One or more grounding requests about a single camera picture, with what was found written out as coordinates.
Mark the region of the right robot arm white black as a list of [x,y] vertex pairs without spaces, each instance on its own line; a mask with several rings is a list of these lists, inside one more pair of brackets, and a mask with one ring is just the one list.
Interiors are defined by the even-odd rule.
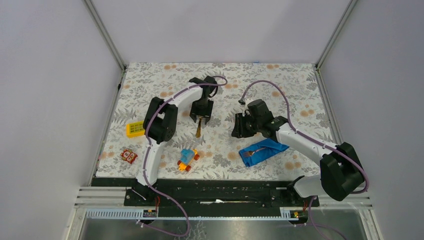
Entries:
[[335,144],[295,130],[287,118],[274,116],[262,99],[241,99],[239,103],[244,106],[244,112],[235,114],[232,137],[250,138],[260,133],[272,147],[288,146],[319,166],[319,174],[299,176],[288,185],[286,198],[291,205],[299,206],[308,197],[323,194],[342,201],[350,194],[357,194],[356,189],[367,182],[351,144]]

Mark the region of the gold fork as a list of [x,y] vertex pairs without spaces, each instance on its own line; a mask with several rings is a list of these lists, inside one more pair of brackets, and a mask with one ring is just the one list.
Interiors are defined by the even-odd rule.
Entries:
[[265,147],[261,147],[261,148],[256,149],[256,150],[248,150],[248,151],[242,152],[240,155],[242,157],[244,157],[244,158],[248,158],[248,157],[253,156],[255,153],[260,152],[260,151],[262,151],[264,149],[266,149],[266,148]]

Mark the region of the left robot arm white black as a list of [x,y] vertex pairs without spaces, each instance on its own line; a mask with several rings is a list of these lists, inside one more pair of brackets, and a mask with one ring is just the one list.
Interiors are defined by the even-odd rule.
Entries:
[[151,186],[158,179],[159,163],[166,143],[177,129],[179,110],[191,106],[189,116],[206,125],[211,117],[214,102],[211,100],[221,86],[217,76],[204,79],[194,77],[187,86],[167,98],[151,99],[144,118],[143,128],[147,144],[142,148],[143,163],[136,180],[143,186]]

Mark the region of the blue cloth napkin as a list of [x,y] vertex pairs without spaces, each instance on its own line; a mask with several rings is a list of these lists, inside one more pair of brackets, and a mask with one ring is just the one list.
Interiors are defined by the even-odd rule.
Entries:
[[[255,153],[251,157],[242,157],[241,153],[245,151],[254,151],[259,148],[265,148],[257,153]],[[281,144],[279,142],[276,142],[272,139],[266,138],[260,142],[254,143],[246,148],[241,149],[238,153],[246,167],[252,167],[259,163],[262,163],[263,161],[278,155],[282,152],[285,152],[287,149],[289,149],[288,145]]]

